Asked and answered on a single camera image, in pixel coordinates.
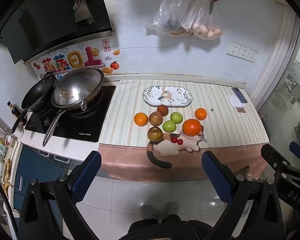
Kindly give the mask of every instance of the wall socket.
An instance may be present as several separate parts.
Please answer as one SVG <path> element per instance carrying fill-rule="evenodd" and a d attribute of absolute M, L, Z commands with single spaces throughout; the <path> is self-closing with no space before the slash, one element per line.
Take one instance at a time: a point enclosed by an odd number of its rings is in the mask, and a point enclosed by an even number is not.
<path fill-rule="evenodd" d="M 250 51 L 250 49 L 241 46 L 237 57 L 246 60 L 248 57 L 249 51 Z"/>
<path fill-rule="evenodd" d="M 237 57 L 239 50 L 240 50 L 240 45 L 230 42 L 228 50 L 227 50 L 227 54 Z"/>
<path fill-rule="evenodd" d="M 241 58 L 241 59 L 253 62 L 253 63 L 255 62 L 256 57 L 258 55 L 258 53 L 256 51 L 251 50 L 246 47 L 243 47 L 239 44 L 235 44 L 233 42 L 229 43 L 226 54 L 234 56 L 234 57 L 238 57 L 238 58 Z"/>
<path fill-rule="evenodd" d="M 257 53 L 254 50 L 250 50 L 246 60 L 254 63 L 256 55 L 257 55 Z"/>

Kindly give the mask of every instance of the plate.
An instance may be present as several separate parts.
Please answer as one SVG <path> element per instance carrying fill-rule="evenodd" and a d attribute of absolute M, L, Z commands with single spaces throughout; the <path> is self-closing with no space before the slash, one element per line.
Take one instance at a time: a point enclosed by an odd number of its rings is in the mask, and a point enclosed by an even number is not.
<path fill-rule="evenodd" d="M 143 91 L 142 97 L 151 106 L 188 106 L 192 102 L 190 91 L 183 87 L 152 86 Z"/>

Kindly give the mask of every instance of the person's leg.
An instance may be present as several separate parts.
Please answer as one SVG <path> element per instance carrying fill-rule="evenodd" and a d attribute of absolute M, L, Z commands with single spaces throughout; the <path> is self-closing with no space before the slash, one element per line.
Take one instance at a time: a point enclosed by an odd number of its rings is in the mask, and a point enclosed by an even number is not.
<path fill-rule="evenodd" d="M 167 203 L 165 209 L 165 219 L 162 220 L 161 223 L 182 221 L 181 218 L 179 218 L 179 216 L 177 215 L 179 212 L 179 205 L 177 203 Z"/>
<path fill-rule="evenodd" d="M 156 220 L 156 213 L 152 206 L 142 206 L 141 207 L 141 218 L 142 218 L 142 220 L 132 223 L 132 225 L 129 228 L 128 233 L 131 233 L 132 231 L 138 230 L 143 227 L 147 227 L 147 226 L 159 223 Z"/>

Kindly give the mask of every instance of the foot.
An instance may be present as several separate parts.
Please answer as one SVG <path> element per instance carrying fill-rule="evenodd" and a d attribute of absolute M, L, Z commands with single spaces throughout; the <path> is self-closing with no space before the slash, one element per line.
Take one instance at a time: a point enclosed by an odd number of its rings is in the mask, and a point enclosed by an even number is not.
<path fill-rule="evenodd" d="M 166 204 L 165 206 L 165 218 L 168 216 L 168 215 L 172 215 L 172 214 L 178 214 L 179 212 L 179 205 L 175 202 L 169 202 Z"/>
<path fill-rule="evenodd" d="M 150 219 L 156 217 L 155 210 L 152 206 L 143 205 L 141 206 L 141 218 L 142 219 Z"/>

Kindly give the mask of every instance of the smartphone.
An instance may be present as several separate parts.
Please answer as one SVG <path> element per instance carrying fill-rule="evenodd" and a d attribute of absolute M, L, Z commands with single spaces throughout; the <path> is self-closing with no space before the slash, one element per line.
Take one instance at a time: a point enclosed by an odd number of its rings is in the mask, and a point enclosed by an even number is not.
<path fill-rule="evenodd" d="M 232 88 L 233 92 L 239 98 L 241 103 L 247 103 L 248 101 L 245 99 L 244 95 L 241 93 L 241 91 L 238 88 Z"/>

